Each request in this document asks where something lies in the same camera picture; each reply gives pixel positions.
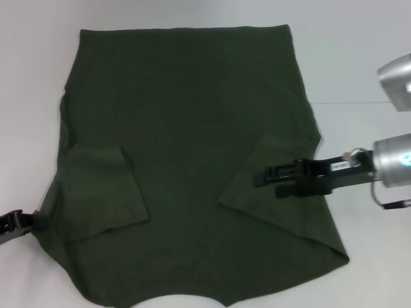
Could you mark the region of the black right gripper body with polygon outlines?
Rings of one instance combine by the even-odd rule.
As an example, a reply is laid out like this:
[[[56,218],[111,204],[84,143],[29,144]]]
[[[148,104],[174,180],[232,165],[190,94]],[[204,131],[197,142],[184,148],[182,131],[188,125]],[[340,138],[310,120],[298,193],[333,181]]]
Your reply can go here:
[[[306,160],[302,180],[305,196],[325,196],[334,189],[365,184],[374,179],[371,150],[354,150],[347,155],[324,160]]]

